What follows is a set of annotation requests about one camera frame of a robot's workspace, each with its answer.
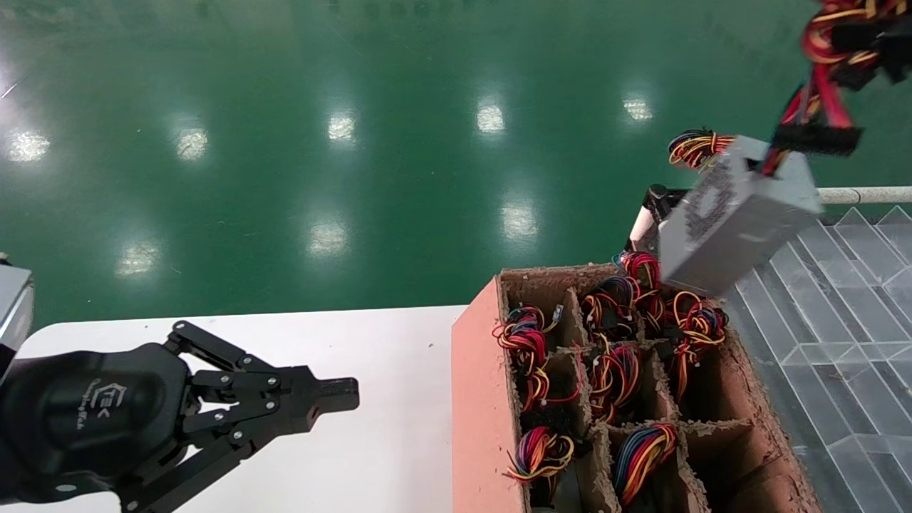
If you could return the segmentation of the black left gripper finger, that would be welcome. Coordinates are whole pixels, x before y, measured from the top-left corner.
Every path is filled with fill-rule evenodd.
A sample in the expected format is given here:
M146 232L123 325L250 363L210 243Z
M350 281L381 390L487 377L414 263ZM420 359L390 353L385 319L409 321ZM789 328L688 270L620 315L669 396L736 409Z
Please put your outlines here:
M147 483L121 487L121 510L174 512L274 439L306 434L320 415L353 411L360 404L357 395L283 395L191 415L180 426L178 441L198 451Z
M294 405L361 402L355 378L321 380L306 365L276 367L185 319L173 325L165 348L174 355L188 354L215 367L189 378L192 392L205 402L240 403L254 395L276 402L286 397Z

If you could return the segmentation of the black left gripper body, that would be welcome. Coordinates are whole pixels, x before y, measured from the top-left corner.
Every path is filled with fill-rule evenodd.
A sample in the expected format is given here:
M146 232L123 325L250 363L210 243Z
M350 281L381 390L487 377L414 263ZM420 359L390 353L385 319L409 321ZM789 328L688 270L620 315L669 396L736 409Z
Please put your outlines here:
M2 502L149 482L187 451L188 364L159 344L17 358L2 383Z

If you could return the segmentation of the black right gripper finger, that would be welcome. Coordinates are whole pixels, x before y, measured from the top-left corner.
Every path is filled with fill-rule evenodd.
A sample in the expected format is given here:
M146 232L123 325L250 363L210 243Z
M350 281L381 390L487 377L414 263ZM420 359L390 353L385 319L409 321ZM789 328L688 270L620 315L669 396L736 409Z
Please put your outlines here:
M880 69L891 83L906 80L911 67L910 41L881 41Z

